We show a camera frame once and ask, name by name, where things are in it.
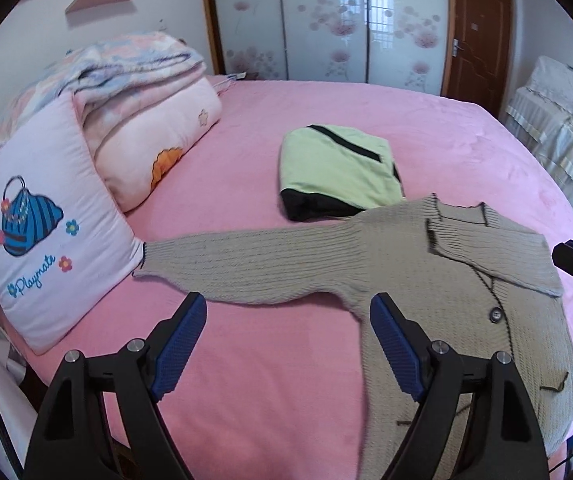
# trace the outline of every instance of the blue gripper pad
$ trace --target blue gripper pad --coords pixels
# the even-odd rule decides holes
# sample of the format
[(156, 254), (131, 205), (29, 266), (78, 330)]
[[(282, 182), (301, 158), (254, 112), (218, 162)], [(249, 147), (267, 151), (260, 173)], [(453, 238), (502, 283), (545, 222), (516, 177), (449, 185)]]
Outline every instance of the blue gripper pad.
[(205, 324), (206, 301), (198, 296), (156, 359), (150, 391), (157, 402), (177, 386)]
[(424, 394), (420, 360), (379, 296), (371, 300), (371, 326), (401, 390), (420, 402)]

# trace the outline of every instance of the pink blanket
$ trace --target pink blanket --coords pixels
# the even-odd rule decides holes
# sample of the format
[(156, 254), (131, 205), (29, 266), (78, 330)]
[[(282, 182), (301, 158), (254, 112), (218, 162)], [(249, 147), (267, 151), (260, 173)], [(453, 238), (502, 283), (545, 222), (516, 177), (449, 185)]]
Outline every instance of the pink blanket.
[[(385, 137), (407, 197), (481, 201), (544, 234), (573, 238), (573, 211), (529, 152), (480, 107), (430, 95), (321, 82), (241, 82), (222, 120), (130, 217), (136, 235), (288, 225), (278, 198), (282, 136), (311, 123)], [(573, 339), (573, 279), (561, 274)], [(127, 278), (51, 351), (35, 356), (48, 382), (67, 350), (115, 352), (171, 316), (185, 294)], [(281, 308), (210, 303), (206, 328), (160, 409), (196, 480), (353, 480), (365, 398), (356, 321), (316, 294)], [(108, 418), (126, 443), (113, 399)], [(573, 433), (573, 423), (569, 434)]]

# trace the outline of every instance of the green and black garment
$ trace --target green and black garment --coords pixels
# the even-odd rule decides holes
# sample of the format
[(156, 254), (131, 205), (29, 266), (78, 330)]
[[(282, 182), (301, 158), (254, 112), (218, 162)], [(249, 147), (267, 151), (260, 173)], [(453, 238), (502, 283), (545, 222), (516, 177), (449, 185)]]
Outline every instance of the green and black garment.
[(404, 200), (386, 139), (319, 124), (284, 136), (280, 196), (293, 221), (343, 218)]

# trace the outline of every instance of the cardigan sleeve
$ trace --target cardigan sleeve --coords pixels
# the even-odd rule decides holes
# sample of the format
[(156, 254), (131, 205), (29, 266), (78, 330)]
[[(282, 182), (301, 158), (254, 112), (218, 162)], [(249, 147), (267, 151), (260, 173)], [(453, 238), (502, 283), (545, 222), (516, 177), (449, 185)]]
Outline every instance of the cardigan sleeve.
[(355, 222), (191, 235), (149, 242), (134, 276), (157, 276), (208, 300), (276, 304), (332, 292), (355, 304), (368, 290)]

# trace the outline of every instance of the blue handbag illustration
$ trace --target blue handbag illustration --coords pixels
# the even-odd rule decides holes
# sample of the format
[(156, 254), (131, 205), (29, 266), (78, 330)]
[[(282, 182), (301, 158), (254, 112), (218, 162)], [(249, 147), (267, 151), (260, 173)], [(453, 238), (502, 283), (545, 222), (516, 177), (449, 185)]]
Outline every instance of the blue handbag illustration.
[[(11, 202), (7, 191), (14, 181), (19, 181), (22, 189)], [(62, 209), (50, 198), (32, 195), (21, 176), (12, 177), (2, 195), (4, 250), (11, 256), (23, 256), (47, 238), (63, 217)]]

